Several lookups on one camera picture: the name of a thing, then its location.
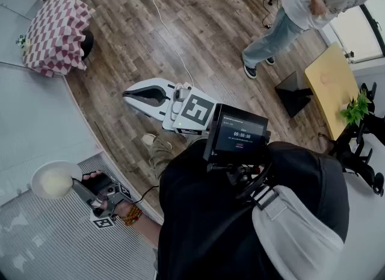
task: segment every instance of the potted plant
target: potted plant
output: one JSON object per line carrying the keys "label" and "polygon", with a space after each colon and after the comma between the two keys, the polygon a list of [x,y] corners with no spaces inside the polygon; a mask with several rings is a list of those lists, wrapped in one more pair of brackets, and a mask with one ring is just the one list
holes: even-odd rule
{"label": "potted plant", "polygon": [[22,51],[26,51],[31,46],[30,39],[25,38],[26,35],[20,35],[16,40],[16,44],[21,48]]}
{"label": "potted plant", "polygon": [[340,114],[346,119],[348,125],[356,124],[359,127],[364,115],[369,114],[369,103],[371,103],[371,101],[366,97],[366,90],[361,90],[357,100],[353,98],[353,100],[346,105],[346,108],[340,111]]}

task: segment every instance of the white cable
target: white cable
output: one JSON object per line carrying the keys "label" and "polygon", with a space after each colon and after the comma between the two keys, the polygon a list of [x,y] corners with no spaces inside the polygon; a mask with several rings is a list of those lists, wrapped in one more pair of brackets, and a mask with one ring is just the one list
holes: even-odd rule
{"label": "white cable", "polygon": [[[155,0],[152,0],[152,2],[154,3],[154,5],[155,5],[155,7],[156,7],[156,10],[158,11],[159,18],[160,18],[162,24],[166,27],[167,31],[168,31],[172,36],[174,36],[174,34],[170,31],[170,29],[168,28],[168,26],[163,22],[162,16],[161,16],[161,12],[159,11],[158,6],[156,6]],[[185,62],[183,61],[183,58],[179,55],[178,52],[176,52],[176,51],[174,51],[174,52],[178,55],[178,57],[179,57],[180,60],[182,61],[183,67],[186,69],[186,71],[187,71],[187,73],[188,73],[188,75],[189,75],[189,77],[190,77],[190,79],[191,79],[192,87],[194,87],[193,76],[190,74],[190,72],[189,72],[188,69],[186,68],[186,65],[185,65]]]}
{"label": "white cable", "polygon": [[180,60],[182,61],[183,67],[186,69],[188,75],[190,76],[190,79],[191,79],[191,82],[192,82],[192,87],[194,87],[193,76],[191,76],[190,71],[187,70],[186,65],[185,65],[185,62],[183,61],[182,57],[180,57],[179,53],[176,52],[176,51],[175,51],[175,53],[177,53],[177,55],[179,56]]}
{"label": "white cable", "polygon": [[154,3],[154,5],[155,5],[155,7],[156,7],[156,10],[158,11],[158,13],[159,13],[159,18],[161,19],[161,22],[163,23],[163,25],[166,27],[166,29],[167,29],[167,31],[171,34],[171,35],[173,35],[173,33],[168,29],[168,27],[167,27],[167,25],[163,22],[163,20],[162,20],[162,16],[161,16],[161,12],[159,11],[159,8],[158,8],[158,6],[156,6],[156,4],[155,4],[155,0],[152,0],[152,2]]}

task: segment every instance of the wooden floor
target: wooden floor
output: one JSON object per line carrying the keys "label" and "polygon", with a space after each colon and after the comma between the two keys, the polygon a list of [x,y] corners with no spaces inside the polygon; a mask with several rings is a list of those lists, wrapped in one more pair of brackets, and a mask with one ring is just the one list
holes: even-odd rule
{"label": "wooden floor", "polygon": [[[162,134],[175,154],[184,149],[185,139],[165,133],[159,122],[127,107],[122,91],[157,76],[190,82],[174,50],[184,59],[196,87],[218,101],[269,118],[272,141],[318,152],[327,148],[317,136],[327,128],[315,101],[290,119],[274,91],[282,79],[295,70],[303,73],[326,49],[318,32],[305,32],[276,56],[274,66],[258,65],[258,78],[250,80],[241,52],[266,30],[261,24],[268,14],[263,0],[155,0],[173,35],[159,20],[152,0],[83,1],[96,10],[90,25],[95,44],[87,70],[75,69],[67,76],[69,86],[93,131],[140,193],[156,184],[141,136]],[[265,5],[272,13],[265,22],[273,23],[277,6],[267,1]],[[146,199],[161,212],[157,189]]]}

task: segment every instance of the black shoe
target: black shoe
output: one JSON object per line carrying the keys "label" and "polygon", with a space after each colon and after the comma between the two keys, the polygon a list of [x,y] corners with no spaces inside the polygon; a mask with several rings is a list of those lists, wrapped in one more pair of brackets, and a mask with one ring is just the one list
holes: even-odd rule
{"label": "black shoe", "polygon": [[276,60],[274,59],[274,56],[267,58],[265,61],[269,65],[274,65],[276,63]]}
{"label": "black shoe", "polygon": [[256,68],[249,68],[246,65],[243,65],[243,68],[245,69],[246,75],[250,79],[256,79],[257,78],[257,69]]}

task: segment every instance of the beige pants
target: beige pants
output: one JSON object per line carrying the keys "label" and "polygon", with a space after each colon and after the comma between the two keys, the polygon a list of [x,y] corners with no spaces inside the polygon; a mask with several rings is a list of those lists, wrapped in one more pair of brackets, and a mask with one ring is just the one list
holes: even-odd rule
{"label": "beige pants", "polygon": [[[187,135],[186,145],[189,147],[196,141],[204,138],[207,137],[205,135]],[[162,172],[172,159],[174,159],[174,155],[171,152],[170,145],[160,137],[156,137],[154,143],[150,147],[150,164],[154,170],[155,178],[157,180],[159,180]]]}

